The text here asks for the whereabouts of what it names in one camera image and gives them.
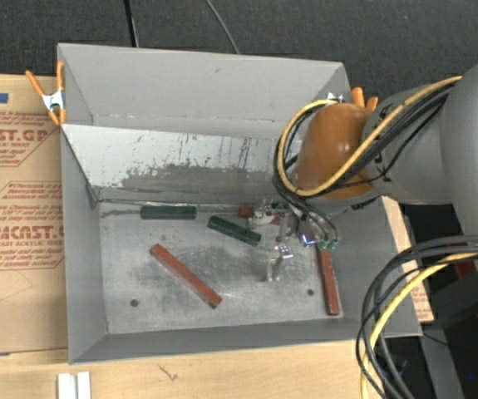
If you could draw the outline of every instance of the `table surface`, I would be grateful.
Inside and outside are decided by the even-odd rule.
[[[0,75],[0,87],[23,78]],[[397,247],[403,249],[410,242],[399,207],[390,201],[385,207]],[[98,399],[357,398],[360,371],[354,350],[355,342],[345,341],[75,366],[67,364],[66,349],[12,353],[0,356],[0,397],[54,398],[57,374],[90,371],[92,397]]]

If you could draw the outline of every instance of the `gray floor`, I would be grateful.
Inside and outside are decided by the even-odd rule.
[[[211,1],[242,53],[341,61],[352,86],[380,99],[478,62],[478,0]],[[142,47],[233,52],[204,0],[131,4]],[[122,0],[0,0],[0,73],[52,74],[58,42],[129,46]],[[423,219],[415,229],[445,230],[432,217]],[[466,328],[472,347],[478,347],[477,329]],[[416,349],[400,346],[399,353],[417,361]],[[468,363],[458,358],[466,397],[478,397],[475,355]],[[424,372],[416,375],[424,379]],[[419,397],[431,392],[422,389]]]

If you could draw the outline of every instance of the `yellow cable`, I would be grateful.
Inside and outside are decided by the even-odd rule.
[[[338,179],[340,179],[346,172],[347,170],[355,163],[355,161],[358,160],[358,158],[364,153],[366,148],[381,134],[383,130],[385,130],[390,124],[390,122],[398,116],[407,106],[411,105],[418,99],[421,99],[425,95],[428,95],[432,93],[433,91],[436,91],[440,89],[443,86],[446,86],[448,84],[454,83],[455,81],[459,81],[462,77],[461,76],[454,76],[452,78],[448,78],[442,81],[439,81],[437,83],[431,84],[430,86],[425,87],[424,89],[421,89],[419,92],[415,93],[408,99],[406,99],[401,105],[399,105],[394,111],[392,111],[388,116],[381,122],[379,126],[376,127],[376,129],[370,134],[369,137],[366,138],[366,140],[361,143],[361,145],[355,150],[355,152],[352,154],[352,156],[346,161],[346,163],[333,175],[331,178],[329,178],[327,181],[322,183],[320,186],[316,188],[312,188],[310,190],[302,190],[299,187],[293,185],[293,183],[290,181],[290,179],[287,176],[287,173],[284,169],[284,161],[283,161],[283,148],[284,144],[287,140],[288,134],[290,130],[293,128],[294,122],[305,112],[309,111],[310,109],[314,108],[315,106],[325,106],[325,105],[331,105],[333,103],[337,103],[336,101],[315,101],[312,104],[309,104],[302,108],[287,124],[287,127],[283,131],[283,134],[281,135],[281,141],[279,142],[279,147],[278,147],[278,155],[277,155],[277,167],[278,167],[278,173],[279,177],[281,178],[284,186],[287,188],[287,190],[294,192],[296,195],[302,196],[302,197],[309,197],[313,196],[316,194],[321,193],[323,190],[326,188],[332,186]]]
[[[379,338],[379,334],[387,324],[388,319],[403,301],[403,299],[423,280],[429,278],[434,273],[442,270],[448,264],[454,263],[456,260],[466,259],[469,257],[473,257],[477,255],[477,253],[461,253],[461,254],[453,254],[448,256],[442,260],[440,260],[439,265],[431,266],[429,268],[423,269],[417,276],[412,278],[399,292],[396,296],[391,300],[391,302],[385,308],[385,311],[382,313],[381,317],[377,320],[375,326],[373,327],[372,334],[370,335],[370,344],[372,348],[375,347],[377,339]],[[365,354],[362,360],[364,367],[368,369],[369,360],[367,355]],[[362,399],[368,399],[368,390],[367,390],[367,379],[364,374],[361,374],[361,397]]]

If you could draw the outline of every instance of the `black cord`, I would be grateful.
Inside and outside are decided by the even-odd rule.
[[[122,0],[124,2],[124,9],[126,10],[126,20],[128,21],[128,29],[130,30],[130,42],[132,47],[139,47],[139,39],[136,33],[136,24],[131,14],[130,0]]]
[[[446,85],[441,89],[421,98],[409,109],[408,112],[401,116],[401,118],[393,126],[391,126],[389,130],[383,133],[383,136],[380,139],[377,139],[376,142],[361,155],[358,161],[352,167],[350,167],[340,179],[338,179],[329,188],[326,188],[325,191],[320,192],[320,194],[331,192],[335,189],[339,189],[340,186],[345,185],[355,174],[359,173],[370,162],[372,162],[372,160],[377,158],[377,156],[380,155],[381,152],[387,146],[389,146],[408,126],[417,121],[421,116],[425,115],[434,106],[443,105],[443,102],[446,100],[447,96],[443,96],[439,99],[436,99],[435,101],[432,100],[451,87],[452,85]],[[432,102],[429,103],[429,105],[421,108],[429,101]]]
[[[432,119],[440,112],[440,109],[443,105],[443,102],[445,102],[446,99],[444,99],[443,101],[440,100],[440,101],[436,101],[437,104],[439,104],[439,106],[403,141],[403,143],[400,145],[400,147],[397,149],[396,151],[396,154],[392,157],[392,160],[390,161],[390,163],[388,163],[387,167],[385,167],[384,170],[381,171],[381,174],[380,175],[377,175],[375,177],[372,177],[368,180],[360,180],[358,182],[352,182],[352,183],[346,183],[346,184],[343,184],[343,185],[334,185],[333,186],[333,190],[340,190],[340,189],[343,189],[343,188],[351,188],[352,186],[357,186],[357,185],[364,185],[364,184],[367,184],[367,183],[372,183],[374,182],[375,180],[379,180],[381,179],[382,177],[384,177],[391,169],[392,167],[396,164],[397,160],[399,159],[399,157],[401,156],[402,152],[405,150],[405,148],[407,147],[407,145],[417,136],[417,134],[422,131],[425,126],[427,126],[431,121]],[[422,113],[426,113],[428,112],[428,109],[431,105],[429,105],[428,107],[424,108],[423,110],[421,110]]]
[[[211,12],[213,12],[213,14],[216,17],[216,19],[218,20],[220,26],[224,30],[225,35],[227,36],[229,42],[231,43],[231,46],[233,46],[233,49],[235,50],[235,53],[237,53],[237,55],[240,55],[240,50],[237,46],[237,43],[235,43],[235,40],[231,37],[231,33],[229,32],[228,28],[226,27],[224,20],[222,19],[222,17],[220,17],[216,8],[213,6],[213,3],[210,0],[205,0],[205,2],[207,3],[207,5],[209,6],[209,9],[211,9]]]
[[[409,275],[415,273],[418,269],[413,269],[409,272],[406,272],[404,273],[403,275],[399,276],[393,283],[392,285],[387,289],[387,291],[385,291],[385,293],[378,299],[377,301],[377,306],[380,306],[381,304],[383,304],[386,299],[388,298],[388,296],[396,289],[396,287],[403,281],[405,280]],[[357,345],[356,345],[356,352],[357,352],[357,362],[358,362],[358,365],[359,367],[361,368],[361,371],[362,373],[364,374],[364,376],[368,379],[368,381],[370,382],[370,384],[374,387],[374,389],[377,391],[377,393],[381,396],[381,397],[385,397],[384,393],[381,391],[381,388],[377,385],[377,383],[375,382],[375,380],[373,380],[372,378],[372,375],[370,374],[370,372],[366,369],[366,367],[364,366],[364,362],[362,361],[362,358],[361,358],[361,349],[360,349],[360,342],[361,340],[365,340],[367,337],[369,337],[367,335],[367,332],[366,332],[366,324],[373,318],[375,317],[375,312],[370,312],[368,313],[366,316],[364,316],[364,318],[362,319],[362,323],[361,323],[361,327],[359,328],[358,330],[358,333],[357,333]],[[379,367],[379,363],[377,361],[377,358],[375,356],[375,353],[371,353],[371,354],[368,354],[368,359],[370,360],[370,363],[373,365],[374,368],[376,368],[376,365],[377,367]],[[382,370],[381,368],[379,368],[379,371],[377,371],[376,369],[376,372],[377,372],[377,375],[381,378],[385,388],[390,392],[392,393],[395,397],[401,397],[399,396],[399,393],[397,393],[396,389],[394,388],[394,386],[390,383],[390,381],[384,376],[384,374],[382,373]]]
[[[445,101],[445,99],[447,98],[447,95],[444,95],[443,96],[443,93],[447,92],[450,88],[452,88],[453,85],[452,84],[449,84],[449,85],[445,85],[443,87],[441,87],[440,89],[436,90],[436,91],[433,91],[432,93],[430,93],[429,95],[427,96],[424,96],[422,97],[418,102],[416,102],[415,104],[413,104],[407,112],[405,112],[405,114],[403,114],[399,119],[398,121],[390,127],[390,129],[388,131],[386,131],[383,136],[380,138],[380,139],[377,139],[376,140],[376,143],[374,143],[367,151],[365,151],[362,155],[361,155],[361,158],[359,158],[359,160],[352,166],[348,169],[348,171],[339,179],[337,180],[337,182],[335,182],[333,185],[331,185],[330,187],[324,189],[324,190],[321,190],[320,192],[318,192],[317,194],[315,195],[311,195],[309,197],[307,197],[308,199],[311,199],[311,198],[316,198],[318,196],[321,196],[321,195],[324,195],[324,194],[327,194],[333,190],[336,190],[336,189],[341,189],[343,187],[349,187],[349,186],[345,186],[345,184],[358,172],[360,172],[362,169],[364,169],[364,167],[366,165],[368,165],[374,158],[376,158],[388,145],[390,145],[390,143],[392,143],[392,141],[399,136],[399,134],[404,131],[410,124],[412,124],[413,122],[415,122],[416,120],[418,120],[421,116],[425,115],[430,109],[434,108],[435,106],[441,106],[443,105],[443,102]],[[429,105],[425,106],[422,108],[423,105],[425,105],[427,102],[431,102]],[[295,128],[296,126],[299,126],[301,125],[301,123],[306,119],[308,118],[309,116],[311,116],[318,108],[313,108],[312,110],[309,110],[305,113],[302,114],[301,117],[299,117],[295,123],[294,123],[294,130],[293,130],[293,133],[292,135],[290,136],[290,138],[293,140],[295,134],[296,134],[296,131],[297,129]],[[402,149],[401,149],[401,152],[403,151],[403,149],[407,146],[407,145],[403,145],[402,146]],[[286,156],[288,156],[288,150],[290,149],[290,146],[288,144],[285,144],[285,147],[283,148],[284,150],[286,150]],[[279,181],[280,181],[280,176],[279,176],[279,173],[277,171],[274,171],[274,173],[276,174],[276,176],[278,177]],[[373,180],[364,180],[362,181],[362,183],[369,183],[369,181],[373,181]],[[361,182],[356,182],[356,183],[353,183],[352,185],[360,185]],[[301,199],[302,197],[299,197],[299,195],[295,194],[294,192],[292,191],[288,191],[288,193],[298,199]]]
[[[414,259],[420,259],[421,260],[421,259],[427,259],[427,258],[430,258],[430,257],[438,257],[438,256],[441,256],[443,254],[454,254],[454,253],[459,253],[459,252],[471,252],[471,251],[478,252],[478,246],[475,246],[475,247],[474,246],[454,246],[454,247],[444,247],[443,246],[443,245],[447,245],[447,244],[458,244],[459,240],[460,241],[466,241],[466,242],[477,242],[478,243],[478,235],[464,236],[464,237],[455,236],[455,237],[448,237],[448,238],[443,238],[443,239],[434,239],[432,241],[427,241],[425,243],[421,243],[421,244],[415,245],[413,247],[410,247],[409,249],[405,250],[404,252],[402,252],[402,253],[398,254],[396,257],[394,257],[389,262],[389,264],[374,278],[370,288],[367,290],[367,294],[366,294],[365,299],[364,299],[364,303],[363,303],[363,306],[362,306],[362,326],[361,326],[361,329],[359,329],[359,334],[357,335],[357,360],[360,363],[362,363],[362,360],[360,358],[359,340],[362,337],[364,342],[365,342],[366,349],[367,349],[367,355],[370,358],[371,364],[376,369],[377,374],[379,374],[380,376],[382,375],[382,369],[379,366],[379,364],[377,362],[377,359],[374,359],[374,357],[375,357],[374,356],[374,351],[372,350],[371,344],[369,342],[369,336],[367,335],[366,324],[372,318],[372,316],[375,316],[375,317],[377,316],[377,312],[379,311],[382,303],[384,302],[386,297],[389,295],[389,293],[391,293],[393,291],[393,286],[394,285],[397,286],[410,273],[404,273],[401,277],[399,277],[397,279],[396,282],[394,282],[394,284],[391,287],[389,287],[387,289],[387,291],[385,293],[381,294],[380,292],[382,290],[382,284],[383,284],[384,279],[386,278],[386,276],[392,270],[394,270],[399,265],[404,264],[406,261],[410,261],[410,260],[414,260]],[[462,259],[462,260],[458,260],[458,262],[463,261],[463,260],[473,260],[475,258],[476,257]],[[433,261],[430,264],[427,264],[426,262],[424,263],[425,266],[437,265],[437,264],[442,264],[442,263],[437,262],[437,261]],[[372,311],[367,313],[370,302],[372,301],[372,295],[375,295],[375,297],[376,297],[376,300],[375,300],[376,304],[372,308]],[[384,343],[383,346],[384,346],[384,347],[382,347],[383,348],[383,357],[387,361],[387,364],[391,368],[391,371],[392,371],[392,368],[395,368],[395,364],[393,363],[392,356],[390,355],[390,352],[388,351],[386,342]],[[365,372],[363,372],[363,373],[365,374],[367,379],[370,381],[370,383],[374,386],[374,388],[376,388],[376,390],[377,390],[378,386],[375,382],[373,382],[371,377],[369,377],[369,374],[366,374]],[[408,388],[403,388],[403,386],[406,387],[404,385],[403,380],[401,379],[401,377],[395,377],[395,374],[397,374],[397,373],[396,372],[392,373],[392,375],[394,375],[394,378],[396,379],[396,382],[398,383],[398,385],[401,384],[400,388],[404,391],[406,397],[410,398],[411,397],[410,391],[408,390]],[[383,382],[384,382],[384,385],[385,385],[385,387],[387,388],[388,391],[391,392],[392,389],[395,390],[393,385],[388,380],[386,380],[386,381],[383,380]]]
[[[458,262],[460,261],[469,261],[476,259],[476,256],[466,258],[466,259],[459,259]],[[432,262],[431,264],[427,264],[426,266],[437,266],[442,263],[440,262]],[[367,369],[364,367],[362,359],[360,358],[361,356],[361,349],[360,349],[360,340],[362,339],[365,343],[366,350],[367,350],[367,355],[370,360],[370,363],[372,364],[374,370],[376,371],[377,375],[382,379],[383,384],[388,392],[390,392],[395,398],[401,397],[403,398],[400,393],[396,390],[396,388],[390,383],[390,381],[387,379],[387,377],[383,374],[382,368],[377,360],[377,357],[375,356],[375,352],[372,350],[372,346],[369,341],[369,333],[367,332],[366,325],[367,323],[372,319],[372,318],[377,318],[377,311],[380,309],[380,307],[384,304],[386,299],[388,298],[389,295],[393,293],[393,291],[396,289],[396,287],[403,281],[405,278],[410,276],[411,274],[415,273],[419,269],[413,269],[409,272],[406,272],[399,276],[391,285],[390,287],[383,293],[381,296],[376,300],[376,304],[373,307],[371,311],[369,311],[368,314],[366,314],[365,307],[363,306],[363,317],[362,317],[362,325],[359,328],[358,334],[357,334],[357,347],[356,347],[356,353],[357,353],[357,361],[359,362],[359,366],[362,370],[362,373],[365,375],[367,380],[370,382],[370,384],[377,390],[379,395],[384,397],[384,393],[381,391],[380,387],[375,383],[375,381],[372,379],[370,373],[367,371]],[[386,342],[384,344],[383,349],[383,354],[382,357],[385,359],[387,362],[390,371],[392,372],[392,375],[394,376],[394,379],[396,380],[397,383],[401,383],[405,388],[402,388],[404,391],[406,397],[412,398],[413,395],[410,393],[408,390],[408,387],[405,385],[404,381],[399,377],[399,374],[397,374],[397,371],[395,370],[396,366],[395,363],[393,362],[392,355],[390,354],[388,347],[386,345]]]

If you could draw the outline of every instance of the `white plastic piece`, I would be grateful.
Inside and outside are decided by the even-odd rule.
[[[91,399],[91,374],[78,372],[57,376],[57,399]]]

